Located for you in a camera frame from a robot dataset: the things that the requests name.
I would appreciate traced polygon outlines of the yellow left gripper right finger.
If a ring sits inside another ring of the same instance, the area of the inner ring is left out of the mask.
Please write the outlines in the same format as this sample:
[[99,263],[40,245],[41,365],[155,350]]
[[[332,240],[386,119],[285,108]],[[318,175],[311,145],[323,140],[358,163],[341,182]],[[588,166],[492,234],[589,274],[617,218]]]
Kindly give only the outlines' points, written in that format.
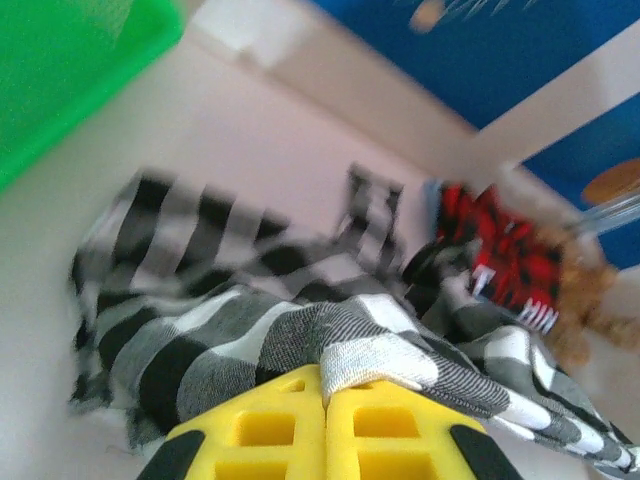
[[326,477],[514,479],[516,468],[475,419],[390,382],[334,394]]

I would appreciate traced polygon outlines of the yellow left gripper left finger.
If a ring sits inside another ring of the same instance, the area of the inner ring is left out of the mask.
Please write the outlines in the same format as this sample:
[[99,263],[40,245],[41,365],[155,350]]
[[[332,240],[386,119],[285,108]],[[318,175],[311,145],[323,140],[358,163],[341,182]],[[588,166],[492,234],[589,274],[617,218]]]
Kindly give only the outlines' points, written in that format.
[[320,369],[306,365],[176,426],[140,479],[323,479]]

